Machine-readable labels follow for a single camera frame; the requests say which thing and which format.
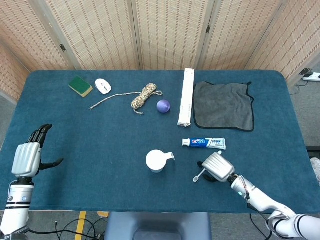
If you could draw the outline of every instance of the gray towel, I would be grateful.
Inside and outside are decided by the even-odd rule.
[[[247,84],[213,85],[202,81],[194,88],[194,122],[205,129],[254,130],[253,97]]]

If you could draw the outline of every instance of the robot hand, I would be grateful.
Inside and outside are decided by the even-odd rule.
[[[4,239],[13,239],[13,236],[17,238],[17,234],[23,235],[28,232],[26,223],[35,187],[32,178],[40,170],[54,168],[64,160],[59,158],[54,163],[41,163],[41,151],[47,132],[51,128],[52,124],[42,125],[32,133],[25,144],[19,145],[16,149],[11,172],[17,180],[9,185],[7,203],[0,226],[0,238],[4,235]]]
[[[221,151],[209,156],[203,163],[202,172],[193,179],[197,182],[200,175],[208,171],[213,177],[204,176],[211,182],[229,182],[230,187],[242,196],[248,208],[258,212],[275,210],[268,218],[267,227],[279,238],[298,238],[318,240],[320,238],[320,219],[303,214],[296,214],[287,206],[273,200],[254,186],[243,176],[235,174],[235,167],[221,156]]]

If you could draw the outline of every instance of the white cup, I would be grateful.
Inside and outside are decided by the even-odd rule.
[[[160,150],[152,150],[146,155],[145,162],[152,172],[160,173],[169,159],[175,160],[175,156],[172,152],[164,153]]]

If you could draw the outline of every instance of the sponge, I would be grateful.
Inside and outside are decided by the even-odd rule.
[[[70,83],[69,87],[81,97],[87,96],[92,91],[92,86],[85,82],[81,77],[76,76]]]

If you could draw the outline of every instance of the rope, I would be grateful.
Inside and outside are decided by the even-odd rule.
[[[131,103],[131,107],[133,108],[133,111],[136,114],[144,114],[143,112],[138,112],[137,109],[141,108],[145,102],[147,101],[147,99],[152,96],[152,95],[159,95],[162,96],[163,92],[162,91],[155,91],[157,89],[157,85],[155,85],[154,83],[149,83],[147,86],[145,86],[142,91],[135,91],[135,92],[127,92],[127,93],[120,93],[120,94],[115,94],[112,96],[109,96],[103,100],[101,100],[100,102],[98,102],[97,104],[93,105],[92,107],[90,107],[89,109],[92,110],[94,109],[96,106],[102,104],[104,101],[107,101],[108,99],[111,99],[113,97],[117,97],[117,96],[126,96],[126,95],[131,95],[131,94],[140,94],[138,97],[136,97],[132,103]]]

